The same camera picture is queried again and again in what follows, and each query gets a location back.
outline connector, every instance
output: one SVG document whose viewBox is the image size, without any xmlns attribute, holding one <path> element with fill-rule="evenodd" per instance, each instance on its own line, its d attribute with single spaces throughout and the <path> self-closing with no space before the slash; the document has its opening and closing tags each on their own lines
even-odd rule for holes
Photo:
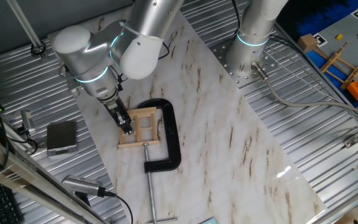
<svg viewBox="0 0 358 224">
<path fill-rule="evenodd" d="M 261 77 L 261 79 L 263 81 L 265 81 L 266 79 L 268 79 L 269 77 L 267 76 L 267 74 L 262 70 L 262 68 L 259 66 L 258 63 L 254 62 L 251 65 L 252 69 L 255 70 L 259 76 Z"/>
</svg>

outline black c-clamp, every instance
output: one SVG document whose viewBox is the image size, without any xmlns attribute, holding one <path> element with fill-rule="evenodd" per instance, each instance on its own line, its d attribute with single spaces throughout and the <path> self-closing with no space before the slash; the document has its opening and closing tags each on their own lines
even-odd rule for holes
<svg viewBox="0 0 358 224">
<path fill-rule="evenodd" d="M 178 168 L 181 162 L 180 143 L 177 129 L 177 122 L 173 112 L 172 104 L 165 99 L 152 99 L 141 103 L 138 108 L 156 107 L 162 110 L 164 119 L 165 135 L 168 146 L 168 159 L 144 163 L 144 171 L 162 172 Z"/>
</svg>

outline metal rod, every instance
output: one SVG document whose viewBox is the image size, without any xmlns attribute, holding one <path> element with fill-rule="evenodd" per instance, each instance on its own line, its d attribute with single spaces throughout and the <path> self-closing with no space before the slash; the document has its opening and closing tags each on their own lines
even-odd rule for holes
<svg viewBox="0 0 358 224">
<path fill-rule="evenodd" d="M 41 43 L 40 39 L 37 37 L 37 34 L 35 34 L 34 30 L 32 29 L 29 21 L 25 17 L 22 9 L 20 8 L 20 5 L 17 3 L 16 0 L 6 0 L 9 6 L 11 7 L 13 13 L 19 20 L 20 24 L 22 24 L 22 27 L 24 31 L 29 36 L 29 39 L 31 40 L 32 44 L 36 49 L 43 49 L 44 45 Z"/>
<path fill-rule="evenodd" d="M 161 221 L 158 221 L 157 224 L 159 224 L 159 223 L 167 223 L 167 222 L 174 222 L 174 221 L 178 221 L 178 218 L 171 218 L 171 219 L 168 219 L 168 220 L 161 220 Z"/>
<path fill-rule="evenodd" d="M 149 146 L 149 144 L 146 142 L 146 143 L 143 143 L 143 146 L 144 146 L 144 154 L 146 157 L 146 162 L 148 162 L 149 161 L 149 150 L 147 149 L 147 146 Z M 150 202 L 152 204 L 153 224 L 157 224 L 157 216 L 155 214 L 152 174 L 150 172 L 147 173 L 147 180 L 149 181 L 149 193 L 150 193 Z"/>
</svg>

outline metal frame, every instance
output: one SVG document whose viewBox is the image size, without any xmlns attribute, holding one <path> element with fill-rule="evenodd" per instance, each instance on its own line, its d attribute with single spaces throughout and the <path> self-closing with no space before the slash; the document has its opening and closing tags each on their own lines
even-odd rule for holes
<svg viewBox="0 0 358 224">
<path fill-rule="evenodd" d="M 0 145 L 0 161 L 4 157 L 5 149 Z M 22 151 L 9 153 L 6 168 L 0 171 L 0 183 L 75 223 L 86 223 L 88 220 L 91 223 L 106 224 L 87 204 L 67 191 Z"/>
</svg>

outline metal bar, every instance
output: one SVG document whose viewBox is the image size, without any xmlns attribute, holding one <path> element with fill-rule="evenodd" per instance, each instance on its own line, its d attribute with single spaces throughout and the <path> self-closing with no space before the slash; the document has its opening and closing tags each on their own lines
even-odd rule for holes
<svg viewBox="0 0 358 224">
<path fill-rule="evenodd" d="M 146 157 L 146 162 L 148 162 L 149 159 L 149 150 L 147 149 L 147 146 L 149 146 L 148 143 L 143 143 L 144 146 L 144 154 Z M 152 173 L 147 173 L 147 180 L 149 181 L 149 193 L 150 193 L 150 202 L 152 204 L 152 217 L 153 217 L 153 224 L 157 224 L 157 216 L 155 214 L 155 205 L 154 205 L 154 194 L 153 194 L 153 182 L 152 182 Z"/>
<path fill-rule="evenodd" d="M 9 6 L 11 7 L 13 13 L 19 20 L 20 24 L 22 24 L 22 27 L 26 34 L 29 36 L 29 39 L 31 40 L 32 44 L 36 49 L 42 49 L 44 45 L 41 43 L 40 39 L 37 37 L 37 34 L 34 32 L 33 28 L 31 27 L 29 21 L 25 17 L 22 9 L 20 8 L 20 5 L 17 3 L 16 0 L 6 0 Z"/>
<path fill-rule="evenodd" d="M 307 224 L 320 224 L 320 223 L 334 223 L 338 219 L 340 219 L 343 215 L 345 215 L 348 211 L 341 211 L 345 209 L 350 204 L 354 203 L 358 199 L 358 192 L 351 196 L 349 199 L 340 204 L 340 206 L 335 207 L 334 209 L 327 209 L 324 212 L 315 216 L 312 220 L 310 220 Z"/>
<path fill-rule="evenodd" d="M 5 149 L 0 145 L 0 161 L 4 158 Z M 0 183 L 75 223 L 85 223 L 86 219 L 91 223 L 107 224 L 23 151 L 9 153 L 6 168 L 0 172 Z"/>
</svg>

